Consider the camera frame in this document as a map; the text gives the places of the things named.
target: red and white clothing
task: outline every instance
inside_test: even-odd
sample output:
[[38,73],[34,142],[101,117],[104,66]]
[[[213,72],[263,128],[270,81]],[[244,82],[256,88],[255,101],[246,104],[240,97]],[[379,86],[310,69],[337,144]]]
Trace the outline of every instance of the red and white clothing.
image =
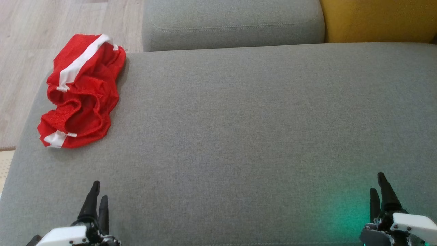
[[56,105],[37,129],[47,147],[76,148],[103,138],[119,100],[116,79],[126,52],[105,35],[74,35],[53,60],[47,96]]

